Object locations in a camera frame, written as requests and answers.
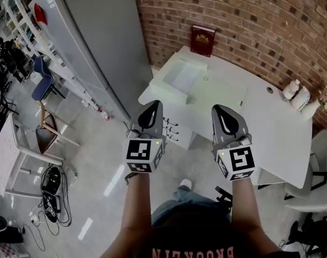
white marker cube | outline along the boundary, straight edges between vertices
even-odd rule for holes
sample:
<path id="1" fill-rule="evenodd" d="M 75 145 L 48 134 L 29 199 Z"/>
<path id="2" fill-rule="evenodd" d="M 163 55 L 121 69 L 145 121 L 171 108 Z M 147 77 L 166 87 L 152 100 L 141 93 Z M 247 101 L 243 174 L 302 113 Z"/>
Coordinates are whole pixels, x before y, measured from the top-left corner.
<path id="1" fill-rule="evenodd" d="M 252 145 L 244 145 L 217 151 L 216 163 L 229 181 L 248 178 L 255 171 Z"/>
<path id="2" fill-rule="evenodd" d="M 154 172 L 163 152 L 162 139 L 126 139 L 123 143 L 123 157 L 132 172 Z"/>

book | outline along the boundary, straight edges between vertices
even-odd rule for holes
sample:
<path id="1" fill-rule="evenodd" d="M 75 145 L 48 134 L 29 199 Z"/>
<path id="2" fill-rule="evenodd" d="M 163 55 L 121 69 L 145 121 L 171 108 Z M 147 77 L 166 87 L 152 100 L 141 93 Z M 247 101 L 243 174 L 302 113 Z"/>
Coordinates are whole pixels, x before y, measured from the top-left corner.
<path id="1" fill-rule="evenodd" d="M 191 52 L 207 56 L 212 54 L 216 31 L 211 28 L 192 26 Z"/>

desk drawer unit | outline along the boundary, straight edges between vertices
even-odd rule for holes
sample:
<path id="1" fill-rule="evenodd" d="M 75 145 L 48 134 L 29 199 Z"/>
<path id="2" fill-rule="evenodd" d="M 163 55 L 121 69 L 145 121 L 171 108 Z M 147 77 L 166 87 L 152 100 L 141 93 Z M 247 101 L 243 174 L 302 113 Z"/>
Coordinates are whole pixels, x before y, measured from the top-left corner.
<path id="1" fill-rule="evenodd" d="M 167 134 L 167 140 L 188 150 L 195 137 L 192 130 L 168 116 L 163 117 L 163 127 Z"/>

brown chair seat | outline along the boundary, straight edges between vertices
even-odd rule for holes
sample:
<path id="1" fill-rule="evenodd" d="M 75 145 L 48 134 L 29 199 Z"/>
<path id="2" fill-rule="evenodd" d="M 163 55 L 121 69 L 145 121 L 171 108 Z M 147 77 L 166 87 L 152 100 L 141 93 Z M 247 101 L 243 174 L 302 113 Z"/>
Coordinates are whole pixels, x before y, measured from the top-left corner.
<path id="1" fill-rule="evenodd" d="M 57 130 L 56 121 L 52 114 L 49 114 L 44 119 L 46 125 L 50 126 L 52 129 Z M 41 154 L 44 154 L 47 149 L 50 148 L 50 146 L 54 143 L 55 139 L 57 138 L 57 135 L 49 130 L 47 130 L 44 127 L 38 126 L 35 129 L 35 135 L 37 136 L 37 142 L 39 146 L 39 150 Z"/>

forearm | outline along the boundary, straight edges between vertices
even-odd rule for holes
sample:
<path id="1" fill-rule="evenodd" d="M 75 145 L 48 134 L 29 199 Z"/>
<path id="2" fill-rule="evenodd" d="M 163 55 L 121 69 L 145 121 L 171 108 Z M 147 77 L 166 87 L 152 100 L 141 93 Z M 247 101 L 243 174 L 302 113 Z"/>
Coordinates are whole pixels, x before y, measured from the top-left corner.
<path id="1" fill-rule="evenodd" d="M 138 174 L 129 180 L 121 228 L 151 229 L 150 181 L 148 174 Z"/>
<path id="2" fill-rule="evenodd" d="M 258 205 L 249 178 L 232 182 L 231 222 L 236 227 L 261 227 Z"/>

